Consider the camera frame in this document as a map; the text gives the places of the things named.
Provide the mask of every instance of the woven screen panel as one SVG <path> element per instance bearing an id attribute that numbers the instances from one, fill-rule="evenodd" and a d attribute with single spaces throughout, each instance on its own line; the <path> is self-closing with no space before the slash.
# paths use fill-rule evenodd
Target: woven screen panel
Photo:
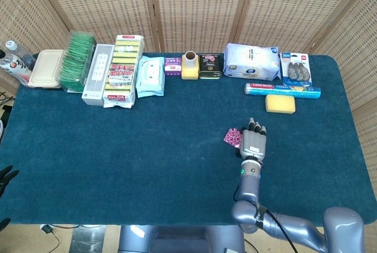
<path id="1" fill-rule="evenodd" d="M 358 0 L 315 54 L 333 56 L 352 110 L 377 98 L 377 0 Z"/>
<path id="2" fill-rule="evenodd" d="M 341 0 L 250 0 L 242 44 L 301 52 Z"/>
<path id="3" fill-rule="evenodd" d="M 377 196 L 377 114 L 355 123 L 373 190 Z M 377 222 L 365 227 L 366 252 L 376 252 Z"/>
<path id="4" fill-rule="evenodd" d="M 115 42 L 118 34 L 144 36 L 145 51 L 155 51 L 146 0 L 57 0 L 78 31 L 95 34 L 98 43 Z"/>
<path id="5" fill-rule="evenodd" d="M 222 52 L 239 0 L 158 0 L 166 52 Z"/>
<path id="6" fill-rule="evenodd" d="M 50 9 L 42 0 L 0 0 L 0 43 L 13 39 L 31 53 L 43 49 L 63 48 L 67 28 L 51 15 Z M 15 94 L 19 82 L 0 70 L 0 86 Z"/>

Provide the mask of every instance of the pink cloth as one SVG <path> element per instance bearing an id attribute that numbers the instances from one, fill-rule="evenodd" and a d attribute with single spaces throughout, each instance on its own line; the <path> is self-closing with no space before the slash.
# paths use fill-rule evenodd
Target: pink cloth
<path id="1" fill-rule="evenodd" d="M 240 147 L 242 133 L 237 128 L 230 128 L 224 137 L 224 141 L 236 148 Z"/>

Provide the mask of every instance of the wet wipes package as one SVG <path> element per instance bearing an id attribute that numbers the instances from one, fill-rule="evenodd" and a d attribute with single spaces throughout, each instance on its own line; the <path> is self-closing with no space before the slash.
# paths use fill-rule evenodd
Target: wet wipes package
<path id="1" fill-rule="evenodd" d="M 141 57 L 136 79 L 137 97 L 164 96 L 164 86 L 164 57 Z"/>
<path id="2" fill-rule="evenodd" d="M 224 51 L 223 72 L 233 78 L 264 81 L 280 78 L 278 48 L 229 43 Z"/>
<path id="3" fill-rule="evenodd" d="M 312 86 L 309 56 L 301 53 L 280 53 L 283 82 L 285 85 Z"/>

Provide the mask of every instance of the white box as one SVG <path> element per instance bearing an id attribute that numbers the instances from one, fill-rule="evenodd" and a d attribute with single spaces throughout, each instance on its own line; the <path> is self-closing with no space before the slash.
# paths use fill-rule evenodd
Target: white box
<path id="1" fill-rule="evenodd" d="M 114 47 L 111 44 L 97 44 L 81 97 L 88 105 L 104 105 L 102 94 L 105 89 L 107 72 L 113 58 Z"/>

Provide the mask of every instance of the tin can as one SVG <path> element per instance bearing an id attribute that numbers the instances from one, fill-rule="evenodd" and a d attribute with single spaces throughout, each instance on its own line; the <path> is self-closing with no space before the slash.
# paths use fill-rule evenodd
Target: tin can
<path id="1" fill-rule="evenodd" d="M 199 78 L 219 79 L 223 73 L 220 68 L 220 55 L 199 55 Z"/>

